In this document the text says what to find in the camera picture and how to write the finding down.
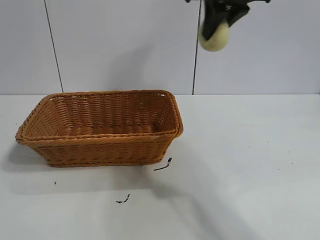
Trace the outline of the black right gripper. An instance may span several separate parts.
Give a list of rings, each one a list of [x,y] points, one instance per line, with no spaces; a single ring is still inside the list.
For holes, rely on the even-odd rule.
[[[269,3],[271,0],[205,0],[202,26],[204,39],[208,41],[226,18],[228,25],[232,26],[248,14],[250,10],[248,3],[257,1]],[[227,10],[226,4],[231,4],[229,10]]]

